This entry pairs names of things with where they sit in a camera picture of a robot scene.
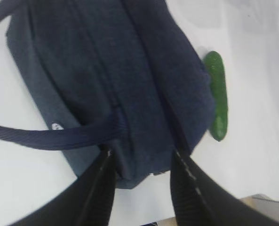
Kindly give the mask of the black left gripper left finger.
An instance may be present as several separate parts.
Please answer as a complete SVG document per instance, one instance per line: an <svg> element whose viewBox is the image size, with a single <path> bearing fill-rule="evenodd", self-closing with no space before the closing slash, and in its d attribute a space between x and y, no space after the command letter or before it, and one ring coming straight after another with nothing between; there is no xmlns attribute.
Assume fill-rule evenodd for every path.
<svg viewBox="0 0 279 226"><path fill-rule="evenodd" d="M112 151L101 151L90 167L52 201L15 226L106 226L112 211L116 172Z"/></svg>

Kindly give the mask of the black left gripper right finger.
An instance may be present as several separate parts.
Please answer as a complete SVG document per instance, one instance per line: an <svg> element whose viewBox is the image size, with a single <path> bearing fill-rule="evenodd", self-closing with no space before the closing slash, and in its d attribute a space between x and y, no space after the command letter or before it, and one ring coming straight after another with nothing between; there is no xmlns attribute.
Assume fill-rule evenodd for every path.
<svg viewBox="0 0 279 226"><path fill-rule="evenodd" d="M172 154L170 191L179 226L279 226L221 188L178 150Z"/></svg>

